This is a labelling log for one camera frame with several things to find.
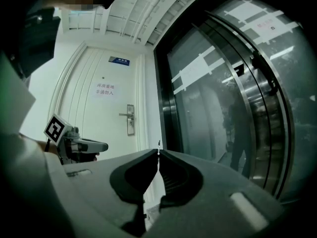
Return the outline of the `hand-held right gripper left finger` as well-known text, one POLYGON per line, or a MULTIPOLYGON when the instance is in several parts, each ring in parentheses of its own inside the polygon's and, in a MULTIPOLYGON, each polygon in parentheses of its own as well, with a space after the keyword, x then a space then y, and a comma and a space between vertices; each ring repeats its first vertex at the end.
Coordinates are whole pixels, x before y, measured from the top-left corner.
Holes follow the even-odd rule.
POLYGON ((149 229, 158 213, 158 200, 147 196, 158 171, 158 151, 66 165, 75 193, 102 218, 121 229, 149 229))

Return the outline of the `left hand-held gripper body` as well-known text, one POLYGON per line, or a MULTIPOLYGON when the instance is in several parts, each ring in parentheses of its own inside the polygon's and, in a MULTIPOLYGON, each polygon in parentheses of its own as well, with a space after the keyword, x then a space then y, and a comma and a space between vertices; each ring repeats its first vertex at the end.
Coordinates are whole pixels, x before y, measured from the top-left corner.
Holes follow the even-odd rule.
POLYGON ((48 122, 44 134, 47 142, 57 147, 58 158, 63 165, 93 162, 96 152, 79 152, 74 139, 81 138, 79 128, 54 114, 48 122))

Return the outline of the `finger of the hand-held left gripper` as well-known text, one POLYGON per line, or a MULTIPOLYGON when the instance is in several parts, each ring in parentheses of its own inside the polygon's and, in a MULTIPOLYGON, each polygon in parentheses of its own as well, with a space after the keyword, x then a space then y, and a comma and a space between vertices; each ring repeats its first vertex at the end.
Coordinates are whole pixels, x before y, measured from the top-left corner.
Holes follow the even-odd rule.
POLYGON ((108 144, 85 138, 76 138, 74 143, 79 152, 105 152, 108 150, 108 144))

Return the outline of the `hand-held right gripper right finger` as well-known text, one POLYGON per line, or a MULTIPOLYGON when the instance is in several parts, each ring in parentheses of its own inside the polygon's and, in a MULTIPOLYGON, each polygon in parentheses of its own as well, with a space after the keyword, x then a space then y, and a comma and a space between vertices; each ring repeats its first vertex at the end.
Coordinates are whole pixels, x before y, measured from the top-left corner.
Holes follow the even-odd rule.
POLYGON ((275 198, 229 167, 172 151, 159 157, 172 187, 150 236, 262 236, 282 215, 275 198))

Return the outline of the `white door with handle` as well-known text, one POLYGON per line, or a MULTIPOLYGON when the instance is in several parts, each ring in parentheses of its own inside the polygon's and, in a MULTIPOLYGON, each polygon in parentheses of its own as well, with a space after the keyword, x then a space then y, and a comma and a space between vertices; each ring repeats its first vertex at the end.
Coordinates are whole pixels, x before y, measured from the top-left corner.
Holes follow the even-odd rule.
POLYGON ((126 117, 119 116, 126 113, 128 104, 135 104, 135 87, 136 68, 132 56, 87 48, 74 68, 60 114, 79 128, 83 138, 108 144, 100 160, 137 151, 136 136, 127 136, 126 117), (108 62, 111 56, 130 60, 130 65, 108 62), (99 81, 119 84, 120 96, 114 99, 91 96, 92 84, 99 81))

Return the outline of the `person's left forearm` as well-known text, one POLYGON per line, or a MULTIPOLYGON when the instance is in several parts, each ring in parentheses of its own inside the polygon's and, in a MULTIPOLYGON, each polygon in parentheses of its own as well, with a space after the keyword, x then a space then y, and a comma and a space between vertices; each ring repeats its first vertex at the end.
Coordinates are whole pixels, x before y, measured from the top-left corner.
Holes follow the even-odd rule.
POLYGON ((49 152, 56 155, 58 154, 57 147, 52 143, 48 144, 48 142, 37 141, 37 144, 40 146, 43 152, 49 152))

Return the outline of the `black-framed glass double door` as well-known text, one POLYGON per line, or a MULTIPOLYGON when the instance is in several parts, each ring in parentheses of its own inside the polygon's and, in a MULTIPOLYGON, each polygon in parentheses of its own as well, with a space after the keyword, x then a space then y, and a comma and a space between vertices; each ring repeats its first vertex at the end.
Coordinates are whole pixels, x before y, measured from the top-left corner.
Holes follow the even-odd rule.
MULTIPOLYGON (((300 166, 295 180, 295 121, 290 95, 278 68, 292 55, 302 33, 298 27, 267 43, 238 20, 225 16, 244 0, 196 0, 158 42, 158 76, 164 145, 200 159, 228 166, 272 194, 283 204, 300 199, 308 175, 300 166), (180 70, 211 46, 204 59, 211 70, 176 95, 180 70), (266 78, 251 64, 252 52, 270 66, 278 91, 270 96, 266 78)), ((247 0, 269 12, 263 0, 247 0)))

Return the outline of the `blue door sign plate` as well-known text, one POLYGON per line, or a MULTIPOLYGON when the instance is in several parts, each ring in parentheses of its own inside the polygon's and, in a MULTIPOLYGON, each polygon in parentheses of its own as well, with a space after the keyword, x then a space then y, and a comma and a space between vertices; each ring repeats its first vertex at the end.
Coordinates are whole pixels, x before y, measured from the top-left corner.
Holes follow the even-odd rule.
POLYGON ((113 56, 111 56, 109 58, 108 62, 121 64, 121 65, 125 65, 125 66, 129 66, 130 65, 130 60, 123 59, 123 58, 118 58, 118 57, 113 57, 113 56))

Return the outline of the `white notice with red characters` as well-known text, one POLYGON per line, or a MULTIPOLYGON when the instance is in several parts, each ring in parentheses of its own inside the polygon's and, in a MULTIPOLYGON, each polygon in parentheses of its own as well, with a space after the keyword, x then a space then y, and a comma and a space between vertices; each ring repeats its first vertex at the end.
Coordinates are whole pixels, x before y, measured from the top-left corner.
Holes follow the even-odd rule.
POLYGON ((114 82, 95 82, 92 84, 91 96, 96 98, 114 99, 121 94, 120 85, 114 82))

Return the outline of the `person's black jacket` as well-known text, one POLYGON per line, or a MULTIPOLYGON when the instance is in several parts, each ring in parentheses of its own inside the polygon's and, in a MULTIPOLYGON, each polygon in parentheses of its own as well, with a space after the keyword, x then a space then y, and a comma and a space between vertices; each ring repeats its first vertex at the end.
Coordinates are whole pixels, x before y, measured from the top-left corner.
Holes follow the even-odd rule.
POLYGON ((14 53, 14 66, 21 79, 54 58, 60 18, 54 8, 40 9, 26 16, 14 53))

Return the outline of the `taped white paper notice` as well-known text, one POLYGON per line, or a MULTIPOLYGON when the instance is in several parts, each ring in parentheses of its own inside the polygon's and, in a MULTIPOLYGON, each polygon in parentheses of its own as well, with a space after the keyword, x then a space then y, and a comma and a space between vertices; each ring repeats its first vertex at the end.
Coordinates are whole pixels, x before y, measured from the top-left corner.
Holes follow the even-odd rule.
POLYGON ((203 53, 199 54, 192 62, 185 66, 179 73, 172 78, 171 83, 174 83, 176 79, 181 78, 182 85, 173 91, 176 95, 182 90, 186 90, 192 83, 210 73, 211 70, 205 61, 205 57, 215 50, 214 46, 211 46, 203 53))

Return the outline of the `taped paper with red print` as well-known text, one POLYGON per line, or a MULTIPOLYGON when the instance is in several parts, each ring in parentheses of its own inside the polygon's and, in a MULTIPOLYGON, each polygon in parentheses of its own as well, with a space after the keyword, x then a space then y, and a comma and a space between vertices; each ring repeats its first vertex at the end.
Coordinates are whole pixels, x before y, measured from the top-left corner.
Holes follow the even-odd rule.
POLYGON ((240 30, 246 32, 252 29, 258 37, 253 39, 255 44, 267 43, 268 41, 281 36, 287 32, 292 32, 293 28, 298 27, 296 22, 283 23, 281 20, 275 16, 263 16, 245 26, 241 27, 240 30))

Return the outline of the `blank taped white paper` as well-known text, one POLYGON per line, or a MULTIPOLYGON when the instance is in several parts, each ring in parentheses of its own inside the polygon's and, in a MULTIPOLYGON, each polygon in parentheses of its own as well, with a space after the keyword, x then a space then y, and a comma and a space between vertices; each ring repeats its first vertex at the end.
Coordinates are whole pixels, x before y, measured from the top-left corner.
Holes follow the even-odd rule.
POLYGON ((247 24, 256 21, 260 25, 269 24, 275 17, 284 14, 281 10, 269 12, 266 7, 262 8, 247 0, 242 1, 240 5, 236 5, 233 9, 225 9, 224 13, 225 16, 237 19, 238 23, 247 24))

